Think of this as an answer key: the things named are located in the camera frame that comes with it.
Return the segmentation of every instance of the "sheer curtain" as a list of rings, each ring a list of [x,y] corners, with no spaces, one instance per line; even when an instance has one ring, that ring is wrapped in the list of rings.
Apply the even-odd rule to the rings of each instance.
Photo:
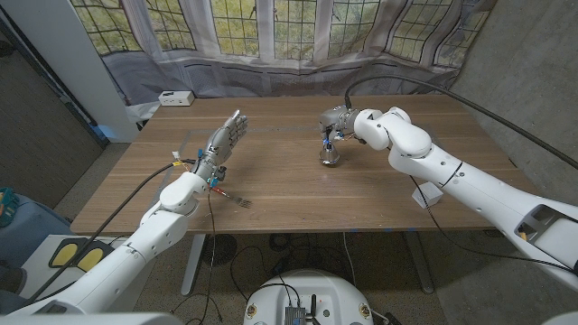
[[[449,87],[493,1],[70,0],[127,106],[198,98],[341,95],[395,73]],[[375,80],[356,94],[412,93]]]

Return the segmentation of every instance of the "table leg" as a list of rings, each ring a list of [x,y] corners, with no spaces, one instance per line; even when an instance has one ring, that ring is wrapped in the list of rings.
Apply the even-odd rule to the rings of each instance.
[[[414,266],[417,271],[417,276],[419,277],[419,282],[422,284],[422,291],[426,294],[434,293],[434,283],[432,282],[432,276],[427,268],[424,249],[422,248],[422,242],[419,240],[419,235],[414,231],[405,232],[404,239],[406,240],[407,247],[409,247],[409,252],[411,253],[412,258],[414,259]]]
[[[184,277],[182,279],[181,294],[187,296],[192,293],[192,288],[195,284],[197,270],[200,266],[200,254],[205,243],[205,234],[198,234],[192,238],[191,252],[189,253],[189,262],[187,268],[184,270]]]

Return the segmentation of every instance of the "concrete wall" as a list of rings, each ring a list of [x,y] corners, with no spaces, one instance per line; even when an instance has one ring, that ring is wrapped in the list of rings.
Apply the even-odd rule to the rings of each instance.
[[[578,160],[577,17],[575,1],[499,0],[452,90]],[[578,171],[473,114],[546,197],[578,205]]]
[[[68,1],[9,1],[0,5],[20,27],[111,142],[138,134],[82,23]]]

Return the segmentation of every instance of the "window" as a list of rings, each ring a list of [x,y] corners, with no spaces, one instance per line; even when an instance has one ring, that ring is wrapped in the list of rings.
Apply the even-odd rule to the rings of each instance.
[[[146,6],[163,50],[196,49],[178,0],[146,0]]]
[[[414,0],[396,29],[389,53],[419,62],[425,40],[434,32],[452,0]]]
[[[363,50],[378,13],[378,0],[335,0],[331,14],[329,58]]]
[[[435,64],[459,68],[466,52],[486,21],[488,13],[470,13],[438,51]]]
[[[275,58],[313,60],[315,0],[275,0]]]
[[[119,0],[72,0],[71,3],[98,54],[141,51]]]
[[[255,0],[211,0],[210,4],[220,52],[258,57]]]

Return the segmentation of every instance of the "power strip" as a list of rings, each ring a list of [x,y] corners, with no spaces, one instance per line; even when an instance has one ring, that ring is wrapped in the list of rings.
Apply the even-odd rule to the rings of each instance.
[[[190,106],[194,99],[191,91],[163,91],[159,96],[163,106]]]

